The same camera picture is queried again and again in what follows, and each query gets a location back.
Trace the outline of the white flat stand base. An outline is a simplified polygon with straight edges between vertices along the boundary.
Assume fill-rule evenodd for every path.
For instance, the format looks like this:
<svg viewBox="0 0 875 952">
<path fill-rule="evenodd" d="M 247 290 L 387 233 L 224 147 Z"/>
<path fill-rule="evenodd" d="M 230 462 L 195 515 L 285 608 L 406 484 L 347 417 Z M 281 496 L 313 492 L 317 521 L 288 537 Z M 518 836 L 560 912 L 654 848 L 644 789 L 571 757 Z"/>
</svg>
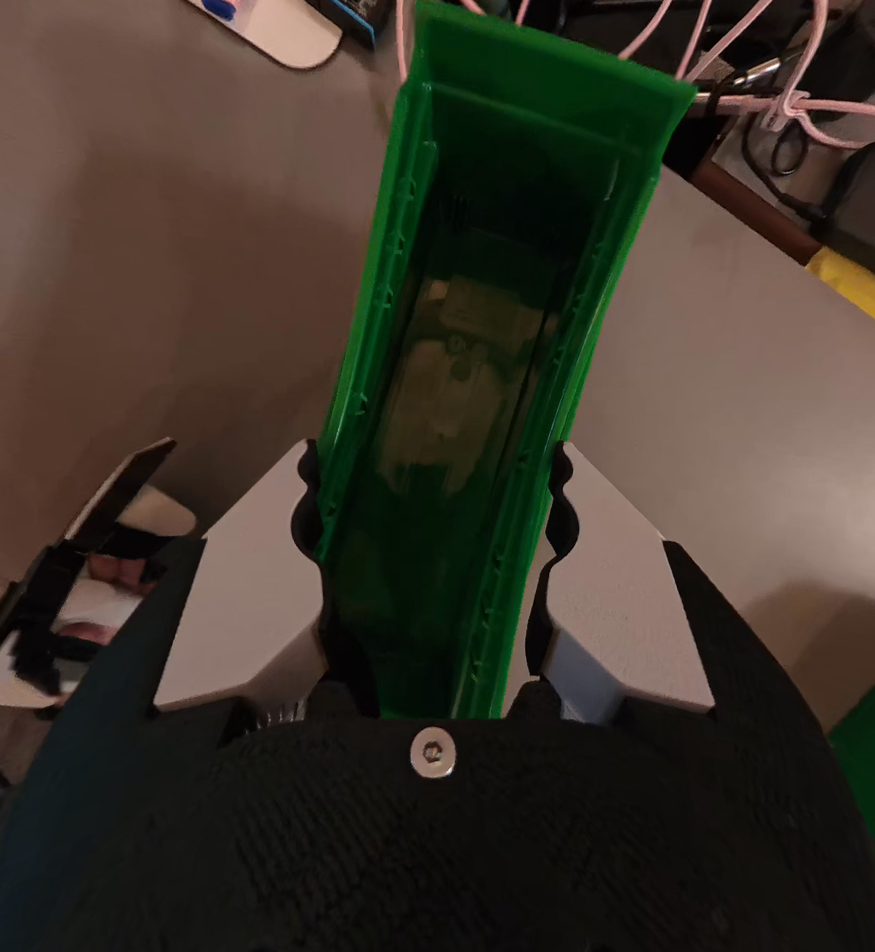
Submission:
<svg viewBox="0 0 875 952">
<path fill-rule="evenodd" d="M 343 34 L 305 1 L 238 1 L 235 19 L 225 22 L 189 3 L 278 65 L 311 70 L 338 50 Z"/>
</svg>

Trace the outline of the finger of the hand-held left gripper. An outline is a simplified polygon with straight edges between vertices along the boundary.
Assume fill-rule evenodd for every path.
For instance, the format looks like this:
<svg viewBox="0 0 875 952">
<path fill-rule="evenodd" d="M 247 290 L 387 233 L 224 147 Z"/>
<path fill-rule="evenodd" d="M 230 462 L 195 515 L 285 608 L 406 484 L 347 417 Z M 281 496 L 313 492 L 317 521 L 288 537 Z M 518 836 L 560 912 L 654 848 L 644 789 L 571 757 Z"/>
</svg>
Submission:
<svg viewBox="0 0 875 952">
<path fill-rule="evenodd" d="M 99 550 L 113 535 L 123 512 L 177 444 L 167 437 L 128 455 L 81 508 L 64 531 L 62 542 L 77 551 Z"/>
</svg>

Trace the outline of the black box blue edge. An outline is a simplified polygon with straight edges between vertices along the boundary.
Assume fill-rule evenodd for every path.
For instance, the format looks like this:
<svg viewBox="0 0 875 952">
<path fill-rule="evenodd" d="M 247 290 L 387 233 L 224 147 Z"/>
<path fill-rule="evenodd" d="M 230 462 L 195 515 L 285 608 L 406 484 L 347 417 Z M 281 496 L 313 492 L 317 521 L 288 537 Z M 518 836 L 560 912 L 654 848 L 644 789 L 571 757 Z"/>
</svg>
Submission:
<svg viewBox="0 0 875 952">
<path fill-rule="evenodd" d="M 321 16 L 362 48 L 374 52 L 395 1 L 307 1 Z"/>
</svg>

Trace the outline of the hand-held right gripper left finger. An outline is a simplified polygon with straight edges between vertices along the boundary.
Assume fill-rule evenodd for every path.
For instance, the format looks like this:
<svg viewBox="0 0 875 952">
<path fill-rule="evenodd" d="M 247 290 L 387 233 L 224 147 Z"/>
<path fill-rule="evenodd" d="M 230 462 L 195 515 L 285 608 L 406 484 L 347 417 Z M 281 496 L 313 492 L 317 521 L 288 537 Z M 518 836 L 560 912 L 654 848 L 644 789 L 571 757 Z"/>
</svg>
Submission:
<svg viewBox="0 0 875 952">
<path fill-rule="evenodd" d="M 176 710 L 240 698 L 261 715 L 301 715 L 327 669 L 310 508 L 314 444 L 294 444 L 204 534 L 205 546 L 154 703 Z"/>
</svg>

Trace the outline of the yellow tape strip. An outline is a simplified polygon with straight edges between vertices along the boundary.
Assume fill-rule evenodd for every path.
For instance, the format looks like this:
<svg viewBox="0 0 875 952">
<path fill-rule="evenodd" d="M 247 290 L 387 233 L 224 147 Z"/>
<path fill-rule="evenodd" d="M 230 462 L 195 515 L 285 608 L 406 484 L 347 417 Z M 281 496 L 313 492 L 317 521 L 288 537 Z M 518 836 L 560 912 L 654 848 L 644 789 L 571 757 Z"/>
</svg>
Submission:
<svg viewBox="0 0 875 952">
<path fill-rule="evenodd" d="M 875 320 L 875 274 L 829 247 L 812 256 L 806 270 Z"/>
</svg>

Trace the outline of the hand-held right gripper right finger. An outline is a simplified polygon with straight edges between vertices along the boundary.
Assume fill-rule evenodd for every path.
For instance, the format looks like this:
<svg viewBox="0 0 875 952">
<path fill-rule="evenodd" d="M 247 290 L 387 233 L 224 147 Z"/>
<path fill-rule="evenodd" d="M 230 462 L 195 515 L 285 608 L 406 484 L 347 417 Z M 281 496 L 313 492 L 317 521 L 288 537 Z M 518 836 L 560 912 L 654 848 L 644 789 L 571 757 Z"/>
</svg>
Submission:
<svg viewBox="0 0 875 952">
<path fill-rule="evenodd" d="M 628 699 L 707 713 L 715 699 L 658 530 L 571 443 L 556 447 L 525 636 L 529 673 L 574 721 Z"/>
</svg>

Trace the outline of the black power bank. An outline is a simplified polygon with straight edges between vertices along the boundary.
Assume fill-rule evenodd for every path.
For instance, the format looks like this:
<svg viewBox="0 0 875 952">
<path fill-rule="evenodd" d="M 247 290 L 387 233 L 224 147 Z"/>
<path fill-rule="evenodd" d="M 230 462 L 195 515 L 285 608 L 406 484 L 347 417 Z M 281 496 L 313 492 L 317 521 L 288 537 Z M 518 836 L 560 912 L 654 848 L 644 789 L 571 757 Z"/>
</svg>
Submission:
<svg viewBox="0 0 875 952">
<path fill-rule="evenodd" d="M 817 212 L 812 237 L 875 275 L 875 142 L 843 163 Z"/>
</svg>

